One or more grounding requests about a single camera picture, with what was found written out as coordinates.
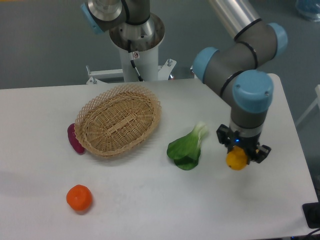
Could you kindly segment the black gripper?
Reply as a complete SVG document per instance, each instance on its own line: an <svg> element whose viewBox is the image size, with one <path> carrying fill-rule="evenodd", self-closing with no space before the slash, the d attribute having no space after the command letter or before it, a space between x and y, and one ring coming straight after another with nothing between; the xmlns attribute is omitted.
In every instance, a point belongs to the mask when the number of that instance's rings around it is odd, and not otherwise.
<svg viewBox="0 0 320 240"><path fill-rule="evenodd" d="M244 150L247 156L247 164L251 162L260 164L263 162L271 152L271 148L267 145L259 145L261 135L261 127L256 128L242 128L238 125L226 126L221 124L216 130L218 141L224 145L228 152L234 146Z"/></svg>

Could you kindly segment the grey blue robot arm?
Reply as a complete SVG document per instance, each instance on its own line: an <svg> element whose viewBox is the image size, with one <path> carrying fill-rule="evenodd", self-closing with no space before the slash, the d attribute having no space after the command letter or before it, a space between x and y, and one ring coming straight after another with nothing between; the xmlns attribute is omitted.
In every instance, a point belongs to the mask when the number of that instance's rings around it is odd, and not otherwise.
<svg viewBox="0 0 320 240"><path fill-rule="evenodd" d="M195 75L230 108L229 125L217 129L232 156L241 149L248 163L261 163L271 149L259 138L273 100L270 76L258 67L280 55L288 37L282 26L266 24L247 0L212 0L210 5L235 44L225 51L207 47L195 57ZM165 36L148 0L86 0L81 11L96 34L109 32L119 49L124 80L158 81L158 46Z"/></svg>

